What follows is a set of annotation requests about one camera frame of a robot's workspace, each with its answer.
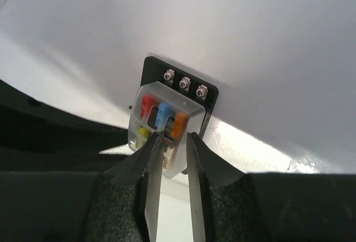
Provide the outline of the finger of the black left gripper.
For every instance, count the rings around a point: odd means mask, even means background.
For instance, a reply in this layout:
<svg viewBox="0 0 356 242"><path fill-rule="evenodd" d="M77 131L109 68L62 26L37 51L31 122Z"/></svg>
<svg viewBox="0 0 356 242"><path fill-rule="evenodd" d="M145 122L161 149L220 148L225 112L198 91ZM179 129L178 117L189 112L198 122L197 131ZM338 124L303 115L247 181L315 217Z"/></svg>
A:
<svg viewBox="0 0 356 242"><path fill-rule="evenodd" d="M128 130L87 120L1 82L2 171L106 171L127 158L105 150Z"/></svg>

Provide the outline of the clear fuse box cover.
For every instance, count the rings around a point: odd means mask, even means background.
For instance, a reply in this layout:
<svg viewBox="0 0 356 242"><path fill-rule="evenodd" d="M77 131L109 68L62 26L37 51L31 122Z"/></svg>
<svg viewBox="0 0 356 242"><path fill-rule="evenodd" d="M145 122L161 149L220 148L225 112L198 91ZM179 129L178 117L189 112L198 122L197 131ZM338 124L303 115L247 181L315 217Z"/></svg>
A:
<svg viewBox="0 0 356 242"><path fill-rule="evenodd" d="M142 97L144 95L153 95L156 100L156 105L152 107L150 115L147 118L141 117ZM160 103L168 103L171 106L174 115L173 117L171 116L167 119L164 128L158 129L155 126L155 121ZM187 115L187 124L181 139L173 139L171 131L175 121L175 116L178 112L183 112ZM164 133L164 146L169 145L175 149L167 169L164 170L162 168L164 177L171 179L187 168L187 134L192 132L199 134L203 127L205 116L206 110L202 105L169 88L168 86L160 82L143 85L138 89L131 109L128 125L128 146L132 151L139 150L136 148L135 144L137 132L140 127L148 129L151 135L155 132L162 131Z"/></svg>

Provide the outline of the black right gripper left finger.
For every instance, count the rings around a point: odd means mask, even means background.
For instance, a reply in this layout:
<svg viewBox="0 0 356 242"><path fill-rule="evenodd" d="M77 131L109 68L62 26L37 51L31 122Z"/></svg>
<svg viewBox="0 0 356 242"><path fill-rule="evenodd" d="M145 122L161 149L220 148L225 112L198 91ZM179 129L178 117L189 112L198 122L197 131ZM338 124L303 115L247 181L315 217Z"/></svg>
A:
<svg viewBox="0 0 356 242"><path fill-rule="evenodd" d="M155 241L164 137L132 155L1 148L2 241Z"/></svg>

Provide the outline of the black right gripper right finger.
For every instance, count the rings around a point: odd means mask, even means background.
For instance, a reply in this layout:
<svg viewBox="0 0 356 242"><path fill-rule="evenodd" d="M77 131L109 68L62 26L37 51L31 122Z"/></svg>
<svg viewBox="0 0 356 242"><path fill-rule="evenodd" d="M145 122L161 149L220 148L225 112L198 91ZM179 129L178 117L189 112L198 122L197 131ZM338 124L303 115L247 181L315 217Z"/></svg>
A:
<svg viewBox="0 0 356 242"><path fill-rule="evenodd" d="M244 173L187 136L195 241L354 241L355 176Z"/></svg>

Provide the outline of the blue blade fuse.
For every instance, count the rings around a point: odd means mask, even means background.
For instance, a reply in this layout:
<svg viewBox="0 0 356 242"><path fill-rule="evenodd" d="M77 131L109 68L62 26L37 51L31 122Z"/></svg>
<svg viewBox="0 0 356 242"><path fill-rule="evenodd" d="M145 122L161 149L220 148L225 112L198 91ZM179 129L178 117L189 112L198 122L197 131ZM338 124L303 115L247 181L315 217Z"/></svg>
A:
<svg viewBox="0 0 356 242"><path fill-rule="evenodd" d="M164 128L169 117L173 117L174 112L168 103L160 103L156 116L155 126L158 129Z"/></svg>

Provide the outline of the black fuse box base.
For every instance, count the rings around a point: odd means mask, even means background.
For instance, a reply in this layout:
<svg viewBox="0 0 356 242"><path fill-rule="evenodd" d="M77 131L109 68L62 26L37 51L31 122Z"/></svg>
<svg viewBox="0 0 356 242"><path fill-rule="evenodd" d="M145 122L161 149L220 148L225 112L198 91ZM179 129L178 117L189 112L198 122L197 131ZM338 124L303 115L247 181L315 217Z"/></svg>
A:
<svg viewBox="0 0 356 242"><path fill-rule="evenodd" d="M198 134L203 137L219 95L217 87L154 56L148 56L144 60L140 87L153 82L160 82L205 108L206 116Z"/></svg>

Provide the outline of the red blade fuse front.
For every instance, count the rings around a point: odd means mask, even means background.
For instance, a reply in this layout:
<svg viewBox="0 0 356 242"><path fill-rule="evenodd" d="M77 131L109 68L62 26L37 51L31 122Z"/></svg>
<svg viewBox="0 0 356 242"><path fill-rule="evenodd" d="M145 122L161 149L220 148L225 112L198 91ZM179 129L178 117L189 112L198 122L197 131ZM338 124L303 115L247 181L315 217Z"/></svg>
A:
<svg viewBox="0 0 356 242"><path fill-rule="evenodd" d="M141 117L147 118L150 115L151 109L156 105L156 100L153 95L144 95L142 97Z"/></svg>

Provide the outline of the orange blade fuse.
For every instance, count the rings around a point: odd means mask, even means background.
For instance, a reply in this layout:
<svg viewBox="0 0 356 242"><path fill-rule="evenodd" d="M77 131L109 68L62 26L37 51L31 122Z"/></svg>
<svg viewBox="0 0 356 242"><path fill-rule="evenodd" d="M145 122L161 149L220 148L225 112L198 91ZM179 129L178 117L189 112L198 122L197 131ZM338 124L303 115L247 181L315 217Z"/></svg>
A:
<svg viewBox="0 0 356 242"><path fill-rule="evenodd" d="M183 112L178 112L175 116L175 121L172 127L171 136L173 139L181 139L187 124L187 115Z"/></svg>
<svg viewBox="0 0 356 242"><path fill-rule="evenodd" d="M167 169L167 167L173 157L174 151L175 151L175 149L173 147L171 147L169 145L164 146L164 159L163 159L163 164L162 164L162 167L164 170Z"/></svg>

